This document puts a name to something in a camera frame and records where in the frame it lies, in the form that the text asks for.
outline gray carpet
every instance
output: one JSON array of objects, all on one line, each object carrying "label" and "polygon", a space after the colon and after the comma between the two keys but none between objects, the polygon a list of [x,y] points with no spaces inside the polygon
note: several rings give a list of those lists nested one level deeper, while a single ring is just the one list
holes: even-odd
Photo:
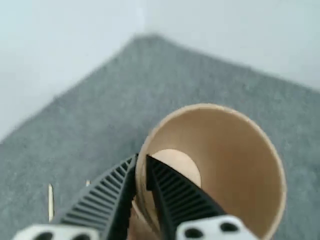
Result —
[{"label": "gray carpet", "polygon": [[47,222],[48,183],[59,210],[161,118],[201,102],[245,113],[278,149],[288,199],[275,239],[320,239],[320,94],[157,36],[133,40],[0,145],[1,239]]}]

